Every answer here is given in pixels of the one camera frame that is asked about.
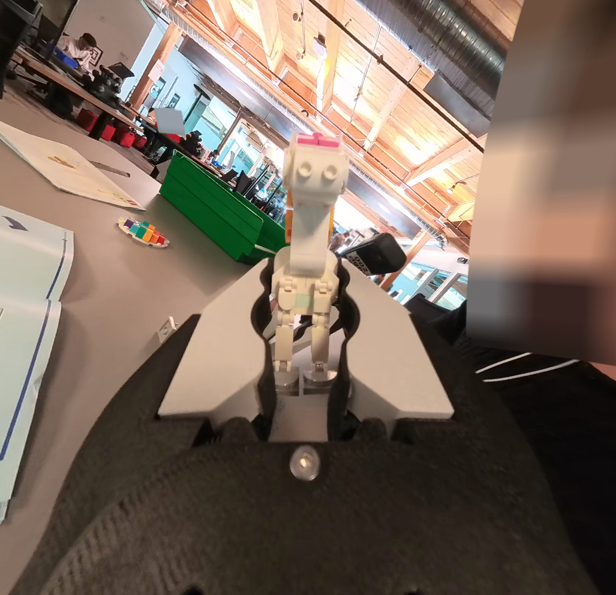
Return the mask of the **metal ventilation duct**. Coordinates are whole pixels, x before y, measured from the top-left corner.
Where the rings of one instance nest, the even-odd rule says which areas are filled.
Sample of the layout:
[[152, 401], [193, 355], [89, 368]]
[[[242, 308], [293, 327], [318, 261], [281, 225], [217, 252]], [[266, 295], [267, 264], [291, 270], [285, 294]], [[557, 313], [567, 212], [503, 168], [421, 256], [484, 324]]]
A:
[[511, 41], [469, 0], [355, 1], [432, 70], [441, 57], [468, 76], [503, 73]]

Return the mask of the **green plastic bin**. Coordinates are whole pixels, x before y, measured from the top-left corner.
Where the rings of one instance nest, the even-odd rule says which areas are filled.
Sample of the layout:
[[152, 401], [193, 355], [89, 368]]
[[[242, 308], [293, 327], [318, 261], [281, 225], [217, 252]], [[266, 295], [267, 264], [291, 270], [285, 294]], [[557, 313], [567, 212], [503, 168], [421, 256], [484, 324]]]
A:
[[284, 227], [183, 154], [159, 193], [237, 262], [254, 265], [287, 245]]

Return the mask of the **round rainbow lego assembly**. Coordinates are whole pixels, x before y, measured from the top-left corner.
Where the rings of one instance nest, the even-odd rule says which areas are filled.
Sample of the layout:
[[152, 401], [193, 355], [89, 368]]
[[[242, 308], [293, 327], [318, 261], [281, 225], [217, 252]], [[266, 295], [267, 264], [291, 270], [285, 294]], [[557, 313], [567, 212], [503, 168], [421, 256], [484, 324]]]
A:
[[170, 242], [154, 225], [132, 217], [119, 217], [117, 227], [128, 237], [156, 249], [166, 248]]

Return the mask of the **person's black sweater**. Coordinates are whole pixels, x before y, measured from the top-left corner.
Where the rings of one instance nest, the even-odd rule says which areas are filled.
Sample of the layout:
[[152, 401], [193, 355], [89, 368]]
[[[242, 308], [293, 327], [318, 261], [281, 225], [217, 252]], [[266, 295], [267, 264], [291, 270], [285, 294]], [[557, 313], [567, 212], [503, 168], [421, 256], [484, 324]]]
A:
[[[522, 352], [467, 336], [466, 301], [447, 310], [424, 296], [404, 304], [476, 369]], [[615, 594], [615, 366], [580, 360], [545, 375], [483, 383], [516, 420], [545, 471], [556, 506], [601, 594]]]

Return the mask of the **white lego unicorn model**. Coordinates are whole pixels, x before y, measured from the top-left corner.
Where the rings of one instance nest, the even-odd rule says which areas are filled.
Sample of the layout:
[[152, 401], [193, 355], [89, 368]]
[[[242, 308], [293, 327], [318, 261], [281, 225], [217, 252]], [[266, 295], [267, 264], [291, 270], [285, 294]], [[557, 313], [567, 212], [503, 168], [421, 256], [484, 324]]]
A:
[[271, 292], [276, 300], [273, 368], [278, 393], [298, 395], [301, 374], [293, 366], [296, 316], [312, 322], [312, 367], [307, 380], [318, 391], [328, 371], [330, 314], [338, 296], [338, 264], [329, 250], [333, 211], [344, 192], [349, 158], [336, 137], [294, 134], [285, 151], [282, 184], [287, 192], [285, 228], [289, 245], [273, 261]]

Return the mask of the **black robot device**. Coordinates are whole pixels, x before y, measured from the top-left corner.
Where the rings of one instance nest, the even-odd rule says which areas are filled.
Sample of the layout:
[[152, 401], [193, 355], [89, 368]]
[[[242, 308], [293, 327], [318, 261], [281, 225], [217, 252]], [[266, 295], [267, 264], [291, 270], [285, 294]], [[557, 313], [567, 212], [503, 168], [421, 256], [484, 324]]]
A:
[[118, 62], [109, 67], [100, 65], [92, 75], [94, 80], [90, 93], [107, 105], [119, 109], [121, 87], [125, 80], [134, 77], [134, 73], [124, 63]]

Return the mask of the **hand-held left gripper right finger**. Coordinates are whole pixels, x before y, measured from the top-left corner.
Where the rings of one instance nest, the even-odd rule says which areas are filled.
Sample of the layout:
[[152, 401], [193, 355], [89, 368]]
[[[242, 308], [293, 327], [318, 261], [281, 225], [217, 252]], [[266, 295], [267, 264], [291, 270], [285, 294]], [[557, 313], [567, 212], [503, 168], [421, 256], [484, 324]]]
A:
[[454, 407], [410, 314], [356, 267], [338, 267], [344, 332], [331, 388], [331, 440], [376, 419], [390, 437], [402, 420], [448, 421]]

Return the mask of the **white sweater drawstring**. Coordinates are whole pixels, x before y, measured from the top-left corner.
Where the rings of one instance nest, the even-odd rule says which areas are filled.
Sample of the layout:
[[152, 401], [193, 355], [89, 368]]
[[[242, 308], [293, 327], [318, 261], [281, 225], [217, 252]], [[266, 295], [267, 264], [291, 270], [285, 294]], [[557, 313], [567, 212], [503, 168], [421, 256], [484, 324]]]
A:
[[545, 375], [580, 363], [577, 359], [563, 359], [535, 353], [520, 353], [494, 361], [475, 370], [483, 383], [505, 383], [538, 375]]

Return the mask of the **open light blue instruction booklet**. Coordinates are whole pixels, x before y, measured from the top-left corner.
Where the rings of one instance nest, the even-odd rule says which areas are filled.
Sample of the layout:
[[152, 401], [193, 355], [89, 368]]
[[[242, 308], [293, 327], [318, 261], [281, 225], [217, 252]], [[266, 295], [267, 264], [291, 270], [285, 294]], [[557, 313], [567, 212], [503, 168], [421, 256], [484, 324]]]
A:
[[1, 522], [56, 339], [73, 231], [1, 207]]

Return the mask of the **long wooden office table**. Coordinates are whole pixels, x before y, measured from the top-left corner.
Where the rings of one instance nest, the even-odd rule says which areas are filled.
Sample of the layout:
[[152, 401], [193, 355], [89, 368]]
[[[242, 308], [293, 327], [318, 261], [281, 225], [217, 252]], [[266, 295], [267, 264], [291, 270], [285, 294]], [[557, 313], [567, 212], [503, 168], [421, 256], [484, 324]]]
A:
[[112, 119], [117, 119], [119, 122], [125, 124], [129, 129], [143, 133], [143, 128], [135, 124], [126, 115], [120, 113], [119, 110], [106, 104], [104, 101], [85, 90], [82, 85], [69, 78], [69, 76], [64, 73], [59, 73], [46, 63], [36, 60], [24, 50], [20, 48], [17, 49], [17, 51], [11, 56], [11, 60], [18, 65], [33, 69], [40, 77], [63, 87], [66, 91], [80, 97], [89, 105], [98, 108], [101, 114], [98, 116], [92, 130], [89, 132], [90, 138], [99, 140], [105, 131], [105, 127], [111, 123]]

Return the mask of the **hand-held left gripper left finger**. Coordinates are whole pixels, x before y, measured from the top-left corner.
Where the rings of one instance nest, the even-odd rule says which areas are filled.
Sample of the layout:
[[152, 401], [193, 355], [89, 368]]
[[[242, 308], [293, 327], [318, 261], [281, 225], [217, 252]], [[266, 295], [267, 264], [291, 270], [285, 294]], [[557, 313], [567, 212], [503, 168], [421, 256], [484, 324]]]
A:
[[271, 433], [271, 260], [262, 260], [201, 311], [158, 416], [204, 417], [219, 431], [230, 420]]

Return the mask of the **instruction booklet yellow animal cover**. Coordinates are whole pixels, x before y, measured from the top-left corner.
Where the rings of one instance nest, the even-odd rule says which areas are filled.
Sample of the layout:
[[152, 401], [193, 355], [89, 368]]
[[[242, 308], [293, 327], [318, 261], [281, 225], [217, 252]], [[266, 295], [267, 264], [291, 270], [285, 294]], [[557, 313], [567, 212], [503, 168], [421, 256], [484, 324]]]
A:
[[115, 207], [145, 211], [73, 148], [1, 122], [1, 141], [58, 190]]

